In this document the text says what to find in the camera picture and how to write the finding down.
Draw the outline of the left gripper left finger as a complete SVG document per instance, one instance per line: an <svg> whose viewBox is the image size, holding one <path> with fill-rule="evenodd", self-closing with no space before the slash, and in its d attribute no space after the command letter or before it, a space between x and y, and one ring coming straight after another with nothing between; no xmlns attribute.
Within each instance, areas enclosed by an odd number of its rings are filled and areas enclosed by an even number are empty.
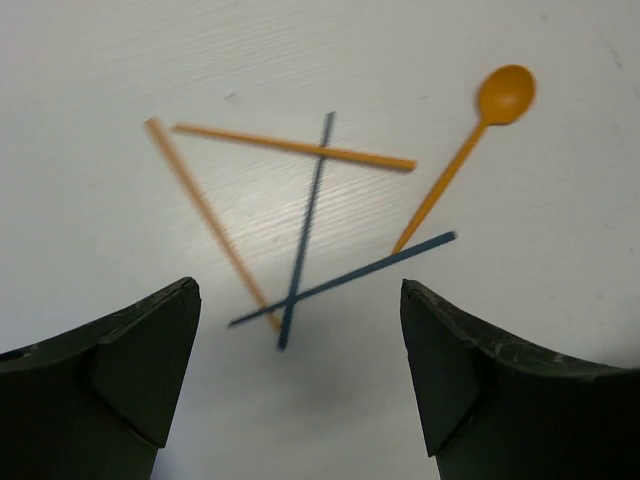
<svg viewBox="0 0 640 480"><path fill-rule="evenodd" d="M148 479L176 411L201 311L185 277L1 356L4 479Z"/></svg>

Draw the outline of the orange spoon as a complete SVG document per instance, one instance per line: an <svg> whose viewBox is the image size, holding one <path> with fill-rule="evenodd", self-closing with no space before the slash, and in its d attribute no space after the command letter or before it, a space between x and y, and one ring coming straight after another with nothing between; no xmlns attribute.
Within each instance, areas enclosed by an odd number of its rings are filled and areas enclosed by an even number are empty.
<svg viewBox="0 0 640 480"><path fill-rule="evenodd" d="M491 73L476 94L478 122L455 156L440 174L394 244L399 253L440 200L487 128L514 123L531 107L536 95L533 74L521 65L506 65Z"/></svg>

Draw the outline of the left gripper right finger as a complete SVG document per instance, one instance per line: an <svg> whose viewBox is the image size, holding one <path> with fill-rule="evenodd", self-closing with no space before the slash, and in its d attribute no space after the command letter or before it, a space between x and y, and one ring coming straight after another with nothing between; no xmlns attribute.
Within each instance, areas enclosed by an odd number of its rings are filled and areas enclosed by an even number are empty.
<svg viewBox="0 0 640 480"><path fill-rule="evenodd" d="M415 280L400 318L428 455L443 479L635 479L639 372L477 318Z"/></svg>

